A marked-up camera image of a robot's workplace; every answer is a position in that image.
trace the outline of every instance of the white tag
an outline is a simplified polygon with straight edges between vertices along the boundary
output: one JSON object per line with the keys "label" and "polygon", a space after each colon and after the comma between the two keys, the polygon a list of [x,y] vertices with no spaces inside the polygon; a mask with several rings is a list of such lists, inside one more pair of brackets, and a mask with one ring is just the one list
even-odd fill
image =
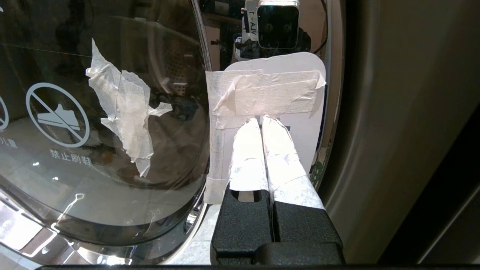
{"label": "white tag", "polygon": [[258,17],[257,17],[257,2],[246,1],[245,9],[247,10],[248,28],[250,30],[249,36],[252,41],[258,41]]}

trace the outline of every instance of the washing machine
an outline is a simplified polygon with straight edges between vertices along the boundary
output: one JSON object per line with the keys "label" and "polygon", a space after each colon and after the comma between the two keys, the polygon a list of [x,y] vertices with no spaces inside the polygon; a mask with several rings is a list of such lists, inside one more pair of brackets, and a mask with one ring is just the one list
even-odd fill
{"label": "washing machine", "polygon": [[[299,51],[317,54],[327,70],[341,58],[327,39],[325,2],[300,6],[288,12],[298,43],[250,55],[241,41],[255,30],[245,1],[0,0],[3,253],[24,266],[158,264],[178,255],[209,207],[205,71]],[[312,146],[316,187],[339,74],[325,94],[333,100],[323,108],[326,132]]]}

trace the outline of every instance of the masking tape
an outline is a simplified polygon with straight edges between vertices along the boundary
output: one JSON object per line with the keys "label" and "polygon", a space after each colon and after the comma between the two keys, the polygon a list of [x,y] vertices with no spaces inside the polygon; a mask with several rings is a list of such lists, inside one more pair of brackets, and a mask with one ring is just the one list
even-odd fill
{"label": "masking tape", "polygon": [[230,85],[226,81],[211,83],[210,92],[216,96],[224,92],[210,104],[216,116],[215,128],[239,128],[259,115],[311,112],[318,89],[325,85],[319,71],[255,73],[239,74]]}
{"label": "masking tape", "polygon": [[150,87],[136,74],[121,72],[100,53],[92,39],[92,63],[85,74],[88,85],[95,91],[107,118],[100,122],[115,133],[122,147],[145,177],[153,155],[152,138],[148,132],[148,117],[161,116],[172,110],[171,104],[160,103],[156,109],[148,105]]}
{"label": "masking tape", "polygon": [[225,143],[225,132],[216,130],[210,126],[210,170],[209,175],[213,179],[221,179],[223,171],[223,145]]}
{"label": "masking tape", "polygon": [[262,135],[255,118],[235,134],[228,181],[231,190],[268,190]]}
{"label": "masking tape", "polygon": [[262,137],[271,198],[278,202],[325,209],[300,164],[288,129],[279,120],[266,115]]}
{"label": "masking tape", "polygon": [[215,179],[207,175],[205,182],[204,202],[207,204],[222,204],[228,179]]}

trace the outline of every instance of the washing machine drum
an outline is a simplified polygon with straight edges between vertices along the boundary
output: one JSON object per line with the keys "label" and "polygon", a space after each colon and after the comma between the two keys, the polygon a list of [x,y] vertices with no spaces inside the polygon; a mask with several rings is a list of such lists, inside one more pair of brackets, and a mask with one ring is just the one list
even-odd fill
{"label": "washing machine drum", "polygon": [[2,5],[3,192],[70,239],[124,246],[175,231],[180,245],[208,163],[190,2]]}

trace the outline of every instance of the chrome door rim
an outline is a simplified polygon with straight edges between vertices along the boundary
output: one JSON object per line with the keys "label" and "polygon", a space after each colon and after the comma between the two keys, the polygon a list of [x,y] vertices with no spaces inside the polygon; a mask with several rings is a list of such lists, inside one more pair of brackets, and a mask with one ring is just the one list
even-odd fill
{"label": "chrome door rim", "polygon": [[159,264],[170,256],[182,251],[185,243],[189,242],[200,227],[206,211],[203,203],[204,187],[195,195],[193,207],[181,222],[169,232],[155,239],[124,246],[97,245],[85,241],[72,239],[63,235],[54,226],[47,227],[35,218],[30,211],[22,207],[18,201],[32,200],[24,195],[10,195],[15,193],[13,186],[3,186],[0,190],[0,222],[22,228],[26,232],[38,230],[33,237],[20,234],[19,231],[4,229],[0,236],[2,244],[34,262],[42,265],[53,264],[125,264],[125,265],[154,265]]}

